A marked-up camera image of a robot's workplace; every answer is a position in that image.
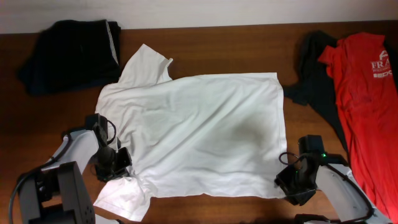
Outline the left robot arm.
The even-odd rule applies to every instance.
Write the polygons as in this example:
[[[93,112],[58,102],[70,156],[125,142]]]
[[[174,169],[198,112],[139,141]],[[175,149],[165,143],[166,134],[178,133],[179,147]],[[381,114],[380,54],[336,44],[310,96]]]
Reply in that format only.
[[[55,154],[43,165],[22,174],[12,193],[19,199],[22,222],[112,224],[95,213],[82,174],[95,162],[97,178],[107,182],[128,175],[131,157],[125,147],[108,146],[105,133],[67,133]]]

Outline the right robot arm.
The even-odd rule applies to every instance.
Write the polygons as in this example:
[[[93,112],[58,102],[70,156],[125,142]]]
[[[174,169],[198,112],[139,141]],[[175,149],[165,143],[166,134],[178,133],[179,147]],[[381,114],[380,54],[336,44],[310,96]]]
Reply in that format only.
[[[301,168],[289,164],[274,180],[293,205],[306,204],[316,192],[325,194],[338,215],[338,220],[302,214],[295,220],[302,223],[391,223],[361,190],[351,169],[338,157],[305,153],[297,158]]]

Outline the white t-shirt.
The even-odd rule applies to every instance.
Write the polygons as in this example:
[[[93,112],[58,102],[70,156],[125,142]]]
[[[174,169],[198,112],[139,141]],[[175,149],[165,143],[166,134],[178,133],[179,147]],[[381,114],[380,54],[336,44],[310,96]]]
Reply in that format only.
[[[172,79],[172,60],[147,45],[106,85],[96,112],[132,160],[95,205],[139,222],[153,197],[282,198],[276,175],[286,151],[284,93],[275,73]]]

